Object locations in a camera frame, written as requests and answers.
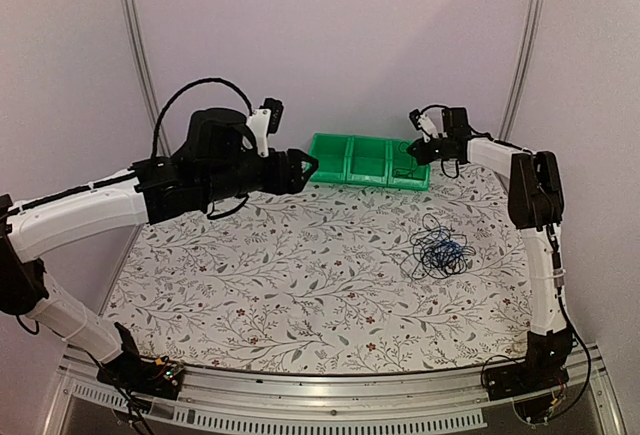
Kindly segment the right green bin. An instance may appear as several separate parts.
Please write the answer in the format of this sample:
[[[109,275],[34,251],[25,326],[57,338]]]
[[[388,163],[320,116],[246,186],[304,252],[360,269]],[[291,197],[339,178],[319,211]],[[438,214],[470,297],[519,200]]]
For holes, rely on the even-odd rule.
[[[388,142],[387,166],[389,188],[427,191],[430,184],[431,167],[418,165],[407,154],[410,141],[391,139]]]

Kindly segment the right aluminium post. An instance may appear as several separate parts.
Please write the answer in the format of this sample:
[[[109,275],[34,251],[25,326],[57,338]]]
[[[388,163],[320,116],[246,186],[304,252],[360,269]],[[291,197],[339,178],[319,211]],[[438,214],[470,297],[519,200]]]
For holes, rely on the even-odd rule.
[[[514,77],[510,86],[500,126],[500,136],[505,139],[508,139],[511,136],[515,125],[526,85],[530,63],[534,53],[535,41],[540,26],[543,6],[544,0],[528,0]]]

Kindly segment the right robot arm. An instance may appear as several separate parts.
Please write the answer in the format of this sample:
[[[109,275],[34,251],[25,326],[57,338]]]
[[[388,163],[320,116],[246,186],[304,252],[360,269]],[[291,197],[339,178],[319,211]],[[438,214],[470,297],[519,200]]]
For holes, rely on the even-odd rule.
[[[475,164],[506,178],[508,215],[524,242],[529,267],[532,319],[525,358],[484,369],[481,381],[493,399],[564,384],[574,331],[562,300],[564,196],[557,158],[550,151],[519,148],[473,129],[463,107],[438,109],[440,127],[431,121],[427,108],[410,113],[421,136],[408,154],[420,166],[435,161]]]

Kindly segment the floral table mat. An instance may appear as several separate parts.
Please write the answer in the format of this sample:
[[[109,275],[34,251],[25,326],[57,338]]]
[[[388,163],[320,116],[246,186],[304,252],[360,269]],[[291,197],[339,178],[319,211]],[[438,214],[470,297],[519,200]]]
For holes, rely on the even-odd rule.
[[[383,373],[526,351],[527,259],[489,170],[425,192],[310,185],[236,215],[145,228],[105,308],[147,356],[268,372]]]

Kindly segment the green bin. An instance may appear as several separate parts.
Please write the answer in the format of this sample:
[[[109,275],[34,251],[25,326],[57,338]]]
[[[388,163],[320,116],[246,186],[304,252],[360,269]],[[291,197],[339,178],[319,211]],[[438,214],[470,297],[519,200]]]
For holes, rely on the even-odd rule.
[[[353,138],[348,135],[316,133],[311,143],[310,155],[318,160],[319,166],[311,181],[345,183],[352,142]]]
[[[418,165],[407,154],[410,141],[391,139],[388,142],[387,166],[389,188],[427,191],[430,184],[431,167]]]
[[[387,148],[386,139],[354,136],[346,182],[352,185],[384,187],[389,172]]]

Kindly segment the middle green bin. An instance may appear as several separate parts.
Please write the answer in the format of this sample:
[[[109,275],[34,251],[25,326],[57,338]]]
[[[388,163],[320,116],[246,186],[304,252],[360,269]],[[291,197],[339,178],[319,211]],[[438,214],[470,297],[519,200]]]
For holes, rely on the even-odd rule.
[[[384,187],[389,172],[387,148],[386,139],[354,136],[346,182],[352,185]]]

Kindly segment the aluminium post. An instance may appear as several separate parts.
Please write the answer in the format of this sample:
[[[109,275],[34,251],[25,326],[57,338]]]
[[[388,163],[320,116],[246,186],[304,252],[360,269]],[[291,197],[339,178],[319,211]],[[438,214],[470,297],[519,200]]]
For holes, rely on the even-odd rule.
[[[121,6],[142,99],[151,127],[154,127],[159,108],[144,47],[136,0],[121,0]]]
[[[500,136],[505,139],[508,139],[511,136],[515,125],[526,85],[530,63],[534,53],[535,41],[540,26],[543,6],[544,0],[528,0],[514,77],[510,86],[500,126]]]

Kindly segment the left green bin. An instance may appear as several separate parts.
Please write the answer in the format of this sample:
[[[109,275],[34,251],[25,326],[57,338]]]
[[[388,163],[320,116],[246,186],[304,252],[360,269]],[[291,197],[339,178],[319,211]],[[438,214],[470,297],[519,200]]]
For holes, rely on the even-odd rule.
[[[319,166],[311,181],[345,183],[352,142],[353,138],[348,135],[316,133],[311,143],[310,155],[318,160]]]

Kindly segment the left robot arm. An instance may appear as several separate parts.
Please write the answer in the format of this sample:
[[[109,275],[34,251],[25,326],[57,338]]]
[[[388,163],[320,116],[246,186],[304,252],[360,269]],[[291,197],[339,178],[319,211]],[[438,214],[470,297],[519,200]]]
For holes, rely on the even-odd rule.
[[[158,151],[110,177],[31,201],[1,197],[1,311],[44,325],[83,349],[128,389],[141,388],[150,371],[163,376],[168,364],[139,354],[131,333],[108,323],[48,275],[42,257],[57,248],[111,230],[154,225],[200,211],[220,219],[216,202],[251,193],[298,194],[319,162],[299,149],[277,151],[281,101],[267,98],[244,112],[230,108],[195,111],[184,143],[170,156]]]

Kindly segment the front aluminium rail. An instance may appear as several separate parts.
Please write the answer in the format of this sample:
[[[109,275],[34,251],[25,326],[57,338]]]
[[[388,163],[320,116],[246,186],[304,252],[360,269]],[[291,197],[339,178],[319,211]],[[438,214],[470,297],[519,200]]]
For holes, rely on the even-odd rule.
[[[596,347],[573,352],[553,416],[535,416],[550,391],[492,399],[483,366],[403,374],[311,376],[190,366],[174,400],[144,397],[131,413],[68,349],[48,434],[623,434],[627,428]]]

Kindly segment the left aluminium post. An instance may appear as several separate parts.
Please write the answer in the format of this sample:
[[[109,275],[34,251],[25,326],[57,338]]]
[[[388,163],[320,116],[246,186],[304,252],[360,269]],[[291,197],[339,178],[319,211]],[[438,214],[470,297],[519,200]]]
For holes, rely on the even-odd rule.
[[[121,0],[121,6],[142,99],[151,127],[154,127],[159,108],[144,47],[136,0]]]

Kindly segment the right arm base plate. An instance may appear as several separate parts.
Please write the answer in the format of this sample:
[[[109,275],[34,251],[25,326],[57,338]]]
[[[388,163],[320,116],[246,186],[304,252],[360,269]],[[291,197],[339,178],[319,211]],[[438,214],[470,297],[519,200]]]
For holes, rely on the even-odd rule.
[[[524,359],[495,355],[487,359],[480,371],[480,382],[491,401],[503,400],[565,385],[569,381],[562,365],[530,368]]]

